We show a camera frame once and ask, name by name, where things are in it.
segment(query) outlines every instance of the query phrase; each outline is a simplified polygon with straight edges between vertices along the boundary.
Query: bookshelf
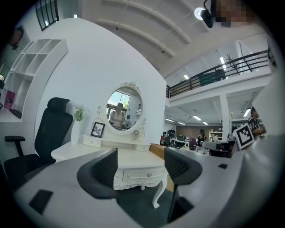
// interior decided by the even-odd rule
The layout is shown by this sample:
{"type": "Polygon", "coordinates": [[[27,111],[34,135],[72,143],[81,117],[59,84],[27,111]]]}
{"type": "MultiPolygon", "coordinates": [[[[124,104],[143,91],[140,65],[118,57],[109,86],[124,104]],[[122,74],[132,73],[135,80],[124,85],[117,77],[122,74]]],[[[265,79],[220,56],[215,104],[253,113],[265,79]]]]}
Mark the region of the bookshelf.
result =
{"type": "Polygon", "coordinates": [[[15,93],[12,108],[19,110],[22,118],[15,117],[3,107],[0,110],[0,123],[35,122],[45,85],[67,52],[65,39],[42,39],[27,44],[12,65],[1,91],[2,104],[5,104],[8,91],[15,93]]]}

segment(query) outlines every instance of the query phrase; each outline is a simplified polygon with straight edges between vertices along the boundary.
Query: oval mirror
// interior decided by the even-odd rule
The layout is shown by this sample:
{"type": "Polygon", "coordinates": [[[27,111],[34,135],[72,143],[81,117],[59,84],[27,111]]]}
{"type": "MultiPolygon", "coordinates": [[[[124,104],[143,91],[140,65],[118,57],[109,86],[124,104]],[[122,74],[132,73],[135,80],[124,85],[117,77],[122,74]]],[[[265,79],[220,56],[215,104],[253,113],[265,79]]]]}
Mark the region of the oval mirror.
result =
{"type": "Polygon", "coordinates": [[[120,132],[132,129],[141,112],[141,96],[130,87],[121,87],[113,92],[106,106],[108,124],[120,132]]]}

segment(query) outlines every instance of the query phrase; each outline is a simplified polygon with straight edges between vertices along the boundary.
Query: window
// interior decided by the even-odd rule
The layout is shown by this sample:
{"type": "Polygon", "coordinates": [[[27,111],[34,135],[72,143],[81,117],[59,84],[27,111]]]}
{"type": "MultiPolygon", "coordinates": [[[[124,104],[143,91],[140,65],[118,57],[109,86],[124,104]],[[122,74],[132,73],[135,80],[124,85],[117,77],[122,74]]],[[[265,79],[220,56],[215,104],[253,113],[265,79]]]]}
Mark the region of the window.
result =
{"type": "Polygon", "coordinates": [[[39,0],[36,2],[36,14],[41,30],[44,31],[53,23],[59,21],[57,0],[39,0]]]}
{"type": "Polygon", "coordinates": [[[118,91],[114,92],[108,100],[108,104],[117,106],[118,103],[123,104],[123,108],[127,109],[129,105],[130,96],[127,94],[120,93],[118,91]]]}

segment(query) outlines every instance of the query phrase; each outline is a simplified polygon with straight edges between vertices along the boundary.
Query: ornate mirror frame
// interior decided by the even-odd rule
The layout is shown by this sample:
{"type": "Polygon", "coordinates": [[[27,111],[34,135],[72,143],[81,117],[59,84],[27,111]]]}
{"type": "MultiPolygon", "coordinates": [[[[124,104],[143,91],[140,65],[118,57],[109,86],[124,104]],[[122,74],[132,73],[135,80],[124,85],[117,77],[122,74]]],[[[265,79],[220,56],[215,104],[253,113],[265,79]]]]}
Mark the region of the ornate mirror frame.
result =
{"type": "Polygon", "coordinates": [[[106,112],[106,106],[107,106],[107,103],[108,103],[108,100],[110,97],[107,98],[107,100],[105,101],[104,103],[104,108],[102,110],[102,108],[99,106],[98,109],[98,114],[99,114],[99,118],[102,122],[104,122],[104,124],[106,124],[107,128],[112,131],[114,134],[118,134],[118,135],[128,135],[128,134],[132,134],[134,133],[135,130],[138,130],[140,134],[144,134],[144,128],[143,128],[143,125],[145,124],[145,121],[146,119],[144,119],[144,113],[145,113],[145,108],[144,108],[144,105],[143,105],[143,99],[142,99],[142,96],[141,96],[141,91],[139,89],[139,87],[136,85],[136,83],[134,81],[131,81],[131,82],[124,82],[124,83],[121,83],[121,85],[119,87],[117,87],[116,89],[113,90],[113,92],[111,93],[111,95],[116,92],[117,90],[120,90],[120,89],[123,89],[123,88],[128,88],[128,89],[131,89],[133,91],[136,91],[137,92],[137,95],[139,97],[139,99],[141,100],[141,114],[138,118],[138,121],[136,122],[136,124],[131,127],[130,129],[128,130],[117,130],[115,128],[112,127],[112,125],[109,123],[108,119],[107,119],[107,112],[106,112]]]}

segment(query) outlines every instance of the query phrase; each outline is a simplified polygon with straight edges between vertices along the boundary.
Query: picture frame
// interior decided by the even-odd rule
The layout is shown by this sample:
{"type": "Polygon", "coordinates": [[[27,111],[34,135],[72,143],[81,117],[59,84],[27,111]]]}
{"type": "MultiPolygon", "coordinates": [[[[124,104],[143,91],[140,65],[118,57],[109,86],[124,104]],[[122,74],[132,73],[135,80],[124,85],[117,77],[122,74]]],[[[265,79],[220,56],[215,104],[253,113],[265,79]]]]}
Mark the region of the picture frame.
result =
{"type": "Polygon", "coordinates": [[[94,137],[102,138],[104,128],[105,128],[104,123],[95,122],[90,135],[94,137]]]}

